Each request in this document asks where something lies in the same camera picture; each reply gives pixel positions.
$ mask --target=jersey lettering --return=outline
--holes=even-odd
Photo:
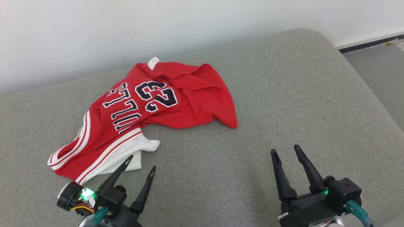
[[[163,87],[165,87],[166,85],[167,85],[166,83],[148,81],[148,82],[144,82],[144,83],[136,86],[135,90],[136,90],[136,93],[139,96],[139,98],[141,98],[143,100],[149,100],[152,98],[152,95],[150,94],[150,92],[146,91],[146,89],[148,89],[150,91],[160,90]]]
[[[119,93],[121,96],[118,97],[118,98],[116,98],[116,99],[114,99],[114,100],[112,100],[112,101],[103,103],[102,105],[104,105],[105,108],[108,108],[108,107],[110,107],[111,105],[113,105],[113,104],[115,104],[115,103],[117,103],[117,102],[119,102],[119,101],[122,101],[122,100],[124,100],[124,99],[130,98],[130,93],[129,93],[129,90],[128,90],[128,84],[127,84],[127,83],[123,83],[123,84],[122,84],[121,86],[119,86],[118,88],[111,90],[111,91],[109,92],[109,94],[107,95],[107,97],[110,96],[110,95],[112,95],[112,94],[114,94],[114,93],[116,93],[116,91],[118,91],[118,93]]]
[[[175,96],[175,93],[173,91],[172,88],[166,88],[163,90],[160,90],[160,92],[163,95],[158,94],[154,100],[150,101],[147,105],[146,105],[146,110],[148,112],[155,112],[156,110],[158,110],[158,107],[156,104],[154,104],[154,102],[158,102],[161,105],[165,106],[165,107],[172,107],[174,105],[176,105],[178,103],[177,101],[177,97]]]
[[[121,114],[127,113],[127,112],[129,112],[129,111],[133,111],[133,110],[137,110],[137,109],[138,109],[138,108],[137,108],[137,105],[136,105],[136,102],[135,102],[133,99],[131,99],[131,100],[125,102],[125,105],[130,106],[130,107],[129,107],[128,109],[124,109],[124,110],[122,110],[122,111],[118,111],[118,112],[113,113],[113,114],[111,115],[111,119],[112,119],[112,120],[114,120],[114,119],[116,118],[116,116],[118,116],[118,115],[121,115]]]
[[[130,124],[134,123],[141,117],[142,117],[142,115],[140,115],[139,113],[134,113],[129,116],[123,117],[121,119],[118,119],[118,120],[114,121],[115,130],[117,130],[120,134],[125,129],[127,129],[127,128],[125,128],[126,126],[129,126]]]
[[[157,103],[165,107],[172,107],[178,104],[178,100],[177,97],[175,96],[174,90],[170,87],[165,88],[166,86],[167,86],[166,83],[156,81],[148,81],[136,86],[135,92],[139,96],[139,98],[146,101],[150,100],[150,102],[148,102],[147,105],[145,106],[146,111],[148,112],[157,111],[158,110]],[[158,92],[158,94],[154,99],[153,96],[151,95],[152,94],[151,92],[153,91]],[[107,95],[107,97],[115,93],[118,93],[120,96],[109,102],[104,102],[103,106],[105,108],[108,108],[115,103],[130,98],[130,92],[127,83],[123,83],[118,88],[111,90]],[[128,106],[128,108],[111,114],[111,120],[113,120],[115,130],[118,131],[119,133],[122,133],[123,131],[128,129],[130,126],[132,126],[132,124],[135,121],[137,121],[142,117],[140,113],[134,112],[138,110],[139,107],[133,99],[126,101],[125,105]]]

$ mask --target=white stripe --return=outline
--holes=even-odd
[[[71,153],[72,151],[74,151],[74,150],[78,147],[78,145],[80,144],[81,140],[83,140],[83,134],[84,134],[83,128],[86,127],[86,117],[87,117],[87,113],[84,114],[84,117],[83,117],[83,126],[82,126],[81,129],[78,131],[76,138],[75,138],[72,142],[74,142],[78,137],[80,137],[80,139],[76,142],[76,145],[73,147],[73,149],[72,149],[69,153]],[[63,148],[65,148],[67,145],[69,145],[69,144],[66,144],[65,146],[61,147],[59,150],[55,151],[55,152],[50,156],[50,158],[49,158],[49,160],[48,160],[48,165],[49,165],[49,166],[50,166],[50,165],[53,165],[53,164],[56,164],[56,163],[58,162],[59,159],[57,158],[57,156],[59,155],[59,152],[60,152]]]
[[[58,168],[62,167],[67,161],[69,161],[72,157],[74,157],[76,154],[80,153],[83,148],[87,145],[88,142],[88,138],[90,137],[90,128],[91,128],[91,124],[90,124],[90,112],[87,112],[87,125],[85,127],[85,136],[83,138],[83,142],[80,145],[80,147],[77,148],[77,150],[75,150],[73,152],[73,150],[71,150],[67,155],[65,155],[64,157],[66,157],[63,161],[61,161],[59,164],[57,164],[56,166],[51,166],[51,168],[53,170],[57,170]]]
[[[87,111],[86,114],[84,114],[84,117],[83,117],[83,126],[81,127],[81,129],[79,130],[79,132],[78,132],[78,134],[77,134],[77,137],[80,137],[80,139],[77,141],[77,143],[76,143],[76,145],[73,147],[73,149],[71,149],[71,150],[70,150],[67,154],[65,154],[63,157],[66,157],[67,155],[73,153],[73,152],[77,149],[77,147],[79,146],[79,144],[81,143],[81,141],[83,140],[83,134],[84,134],[83,128],[86,128],[86,125],[87,125],[87,124],[86,124],[87,115],[88,115],[88,111]],[[61,159],[63,158],[63,157],[57,158],[57,156],[59,155],[59,152],[60,152],[64,147],[66,147],[67,145],[65,145],[65,146],[63,146],[62,148],[60,148],[59,150],[57,150],[57,151],[54,153],[55,155],[51,156],[52,160],[51,160],[51,162],[48,162],[48,165],[56,164],[56,163],[58,163],[59,160],[61,160]]]
[[[78,136],[80,135],[80,133],[81,133],[83,127],[84,127],[84,126],[82,126],[82,127],[80,128],[80,130],[79,130],[78,133],[77,133],[76,138],[74,138],[74,140],[73,140],[72,142],[74,142],[74,141],[78,138]],[[57,156],[59,155],[59,152],[60,152],[63,148],[65,148],[67,145],[69,145],[69,144],[66,144],[66,145],[64,145],[63,147],[61,147],[59,150],[55,151],[55,153],[53,153],[53,155],[50,156],[50,158],[52,158],[52,160],[50,160],[50,158],[49,158],[49,160],[48,160],[48,165],[50,165],[50,163],[56,162],[56,161],[57,161]]]
[[[94,162],[91,166],[89,166],[89,167],[76,179],[76,182],[77,182],[77,183],[80,183],[80,181],[83,181],[82,178],[83,178],[88,172],[90,172],[90,170],[92,170],[92,168],[96,167],[97,164],[98,164],[99,162],[101,162],[101,160],[102,160],[116,145],[118,145],[119,143],[122,143],[123,141],[127,140],[128,138],[130,138],[131,136],[135,135],[135,134],[138,133],[138,132],[141,132],[141,129],[140,129],[140,128],[136,128],[136,129],[134,129],[134,130],[132,130],[132,131],[126,133],[124,136],[122,136],[121,138],[119,138],[119,139],[117,139],[115,142],[113,142],[111,145],[109,145],[109,146],[102,152],[102,154],[97,158],[97,160],[95,160],[95,162]],[[116,148],[114,149],[114,151],[115,151],[116,149],[120,148],[121,146],[123,146],[123,145],[124,145],[125,143],[127,143],[128,141],[131,141],[132,139],[134,139],[134,138],[136,138],[136,137],[138,137],[138,136],[140,136],[140,135],[142,135],[142,133],[139,133],[137,136],[135,136],[135,137],[133,137],[133,138],[131,138],[131,139],[125,141],[124,143],[120,144],[118,147],[116,147]],[[100,166],[101,166],[101,164],[100,164],[97,168],[95,168],[95,169],[93,170],[93,172],[96,171]]]

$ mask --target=gray floor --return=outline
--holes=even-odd
[[[404,216],[401,216],[398,219],[387,223],[383,227],[402,227],[402,226],[404,226]]]
[[[343,54],[404,131],[404,40]]]

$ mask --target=white jersey trim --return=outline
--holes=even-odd
[[[54,160],[54,159],[56,159],[56,160],[54,162],[48,161],[48,165],[53,170],[57,170],[60,167],[62,167],[67,161],[69,161],[72,157],[74,157],[75,155],[80,153],[83,150],[83,148],[87,145],[88,139],[90,137],[90,128],[91,128],[90,111],[87,111],[87,113],[84,115],[83,127],[80,130],[81,131],[81,133],[80,133],[81,135],[79,136],[80,138],[77,141],[74,148],[71,151],[69,151],[69,153],[67,153],[66,155],[64,155],[63,157],[60,157],[60,158],[58,158],[57,155],[59,154],[61,149],[57,150],[54,153],[54,155],[51,156],[49,161]]]
[[[107,160],[107,158],[105,158],[106,156],[108,156],[108,157],[111,156],[114,153],[114,151],[116,151],[118,148],[123,146],[125,143],[127,143],[128,141],[131,141],[132,139],[134,139],[134,138],[136,138],[138,136],[141,136],[141,135],[143,135],[141,133],[141,129],[136,128],[136,129],[126,133],[124,136],[120,137],[116,141],[114,141],[111,145],[109,145],[102,152],[102,154],[97,158],[97,160],[95,160],[95,162],[91,166],[89,166],[83,173],[81,173],[81,175],[76,179],[76,182],[79,183],[79,184],[82,184],[83,181],[88,178],[88,177],[85,177],[86,175],[90,174],[90,172],[94,172],[97,169],[99,169],[100,164],[102,162],[105,162],[105,160]]]

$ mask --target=teal connector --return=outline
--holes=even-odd
[[[105,218],[105,216],[107,216],[107,213],[108,213],[108,208],[107,208],[106,206],[103,206],[103,207],[101,207],[101,209],[99,209],[99,210],[97,211],[97,213],[95,213],[95,215],[94,215],[94,217],[91,219],[91,221],[92,221],[93,223],[98,224],[98,223],[100,223],[100,222]]]
[[[357,217],[362,222],[364,227],[375,227],[375,222],[373,219],[371,219],[368,213],[355,201],[348,201],[346,204],[346,209],[353,216]]]

